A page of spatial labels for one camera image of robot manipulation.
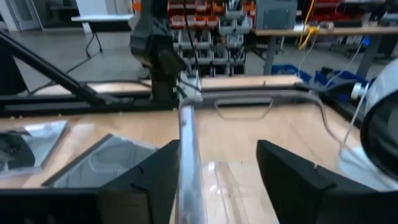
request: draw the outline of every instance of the work bench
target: work bench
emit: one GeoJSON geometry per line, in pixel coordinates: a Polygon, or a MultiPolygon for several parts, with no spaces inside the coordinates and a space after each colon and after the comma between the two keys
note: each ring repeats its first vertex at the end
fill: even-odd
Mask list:
{"type": "MultiPolygon", "coordinates": [[[[277,49],[278,37],[298,37],[303,34],[301,26],[296,26],[293,30],[259,30],[252,29],[252,33],[257,37],[269,37],[268,48],[266,52],[266,61],[263,67],[263,74],[270,74],[272,65],[274,63],[275,51],[277,49]]],[[[373,59],[377,54],[377,50],[381,43],[383,35],[398,34],[398,27],[380,27],[380,26],[363,26],[350,28],[334,28],[334,29],[320,29],[316,35],[369,35],[370,45],[367,47],[361,62],[356,71],[356,75],[366,79],[366,75],[373,63],[373,59]]]]}
{"type": "MultiPolygon", "coordinates": [[[[231,86],[292,85],[295,76],[204,78],[202,88],[231,86]]],[[[133,83],[92,84],[98,92],[142,91],[133,83]]],[[[51,86],[38,95],[68,94],[51,86]]],[[[326,116],[331,130],[341,139],[349,123],[331,108],[326,116]]],[[[208,223],[277,223],[256,162],[256,144],[266,139],[321,166],[336,171],[339,144],[327,133],[319,108],[311,104],[196,110],[198,147],[202,162],[203,195],[208,223]]],[[[3,128],[15,128],[65,119],[68,131],[39,174],[0,180],[0,188],[40,188],[49,177],[66,166],[107,134],[124,136],[162,147],[178,139],[177,111],[145,113],[83,114],[38,118],[0,119],[3,128]]],[[[349,146],[358,146],[354,129],[349,146]]],[[[174,213],[170,219],[174,223],[174,213]]]]}

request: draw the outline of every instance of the gray electrical box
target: gray electrical box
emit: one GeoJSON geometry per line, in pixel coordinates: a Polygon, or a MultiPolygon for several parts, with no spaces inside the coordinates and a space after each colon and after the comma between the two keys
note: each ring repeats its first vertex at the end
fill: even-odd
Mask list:
{"type": "Polygon", "coordinates": [[[256,29],[293,29],[296,13],[296,0],[258,0],[256,29]]]}

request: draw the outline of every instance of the aluminum rod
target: aluminum rod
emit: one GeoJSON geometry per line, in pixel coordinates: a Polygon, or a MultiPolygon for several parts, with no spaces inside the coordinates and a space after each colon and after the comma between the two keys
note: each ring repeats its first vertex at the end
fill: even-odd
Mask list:
{"type": "Polygon", "coordinates": [[[176,224],[206,224],[193,105],[180,106],[180,176],[176,224]]]}

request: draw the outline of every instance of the white cable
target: white cable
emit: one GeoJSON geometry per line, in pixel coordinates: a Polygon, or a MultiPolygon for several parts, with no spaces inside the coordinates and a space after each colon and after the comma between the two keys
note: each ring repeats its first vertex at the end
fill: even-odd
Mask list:
{"type": "Polygon", "coordinates": [[[343,144],[344,144],[344,145],[346,145],[348,136],[349,136],[351,130],[353,129],[353,127],[354,127],[355,119],[356,119],[356,117],[358,116],[359,111],[361,110],[361,106],[362,106],[363,101],[365,100],[365,96],[366,96],[366,93],[368,92],[368,89],[369,89],[369,83],[366,84],[365,89],[364,89],[364,91],[362,92],[361,99],[359,100],[358,106],[356,107],[356,110],[355,110],[355,112],[354,112],[353,119],[351,119],[351,122],[349,123],[349,127],[348,127],[348,130],[347,130],[346,136],[344,137],[344,140],[343,140],[343,144]]]}
{"type": "Polygon", "coordinates": [[[358,55],[359,51],[361,50],[363,42],[361,42],[359,44],[358,50],[356,50],[354,57],[351,59],[351,61],[347,64],[347,67],[344,68],[342,71],[340,71],[339,74],[335,75],[334,77],[332,77],[331,79],[329,79],[329,81],[326,83],[325,85],[325,89],[328,88],[328,86],[332,83],[332,81],[338,77],[340,77],[341,74],[343,74],[343,72],[345,72],[345,70],[347,70],[349,68],[349,66],[351,66],[351,64],[354,62],[355,57],[358,55]]]}
{"type": "MultiPolygon", "coordinates": [[[[347,140],[348,140],[348,136],[349,136],[350,132],[352,131],[352,129],[353,129],[353,127],[354,127],[355,119],[358,117],[359,111],[361,110],[361,106],[362,106],[362,104],[363,104],[363,101],[365,100],[366,93],[368,92],[369,86],[370,86],[370,83],[366,84],[365,89],[364,89],[364,91],[363,91],[363,93],[362,93],[361,99],[359,100],[358,106],[356,107],[356,110],[355,110],[355,112],[354,112],[353,119],[351,119],[351,122],[349,123],[349,127],[348,127],[347,133],[346,133],[346,135],[345,135],[345,137],[344,137],[344,140],[343,140],[342,144],[340,144],[340,150],[338,151],[338,156],[339,156],[340,159],[342,159],[342,160],[344,159],[344,158],[343,158],[343,155],[342,155],[343,150],[348,150],[348,152],[349,152],[353,157],[355,157],[355,158],[356,158],[357,160],[359,160],[359,161],[361,160],[361,158],[359,158],[358,155],[355,154],[355,153],[353,152],[353,150],[351,150],[351,149],[349,148],[349,146],[347,146],[346,142],[347,142],[347,140]]],[[[359,167],[360,169],[365,169],[366,171],[372,173],[372,174],[374,175],[374,177],[377,178],[377,179],[380,181],[380,183],[381,183],[382,185],[384,185],[385,187],[389,187],[389,185],[387,184],[387,182],[386,182],[385,180],[383,180],[382,178],[380,178],[379,174],[378,174],[377,171],[375,171],[374,169],[372,169],[372,168],[364,168],[364,167],[362,167],[362,166],[358,166],[357,163],[355,163],[355,162],[353,162],[353,161],[351,161],[351,160],[346,160],[346,159],[345,159],[345,161],[346,161],[346,162],[349,162],[349,163],[350,163],[351,165],[353,165],[353,166],[357,166],[357,167],[359,167]]]]}
{"type": "Polygon", "coordinates": [[[313,42],[312,42],[312,45],[311,45],[310,49],[309,49],[308,52],[305,54],[303,60],[301,60],[300,66],[298,66],[298,74],[297,74],[297,75],[298,75],[298,77],[299,77],[300,79],[301,79],[301,66],[303,65],[305,59],[308,57],[308,55],[310,54],[311,50],[313,49],[313,46],[315,45],[316,39],[317,39],[317,36],[315,36],[315,37],[313,38],[313,42]]]}

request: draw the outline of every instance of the metal bar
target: metal bar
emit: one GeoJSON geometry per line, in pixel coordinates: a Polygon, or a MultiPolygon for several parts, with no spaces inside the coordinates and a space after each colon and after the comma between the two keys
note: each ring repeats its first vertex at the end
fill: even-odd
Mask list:
{"type": "Polygon", "coordinates": [[[180,126],[180,178],[177,195],[177,224],[205,224],[200,155],[192,105],[178,111],[180,126]]]}
{"type": "Polygon", "coordinates": [[[93,89],[88,86],[82,87],[76,80],[13,40],[3,31],[0,31],[0,46],[87,103],[92,105],[105,104],[103,99],[96,96],[96,92],[93,89]]]}
{"type": "Polygon", "coordinates": [[[274,64],[274,56],[276,51],[276,36],[270,36],[267,47],[267,57],[264,64],[263,75],[271,75],[272,66],[274,64]]]}
{"type": "Polygon", "coordinates": [[[107,105],[89,105],[87,102],[65,102],[65,103],[37,103],[29,105],[7,105],[0,110],[0,118],[10,117],[32,117],[32,116],[53,116],[87,113],[118,113],[162,111],[172,110],[177,104],[158,104],[151,100],[134,100],[125,103],[111,103],[107,105]]]}
{"type": "Polygon", "coordinates": [[[365,53],[362,56],[361,63],[358,66],[356,71],[356,75],[366,79],[369,69],[372,66],[374,57],[379,50],[379,46],[381,43],[382,35],[372,35],[370,37],[370,46],[368,46],[365,50],[365,53]]]}

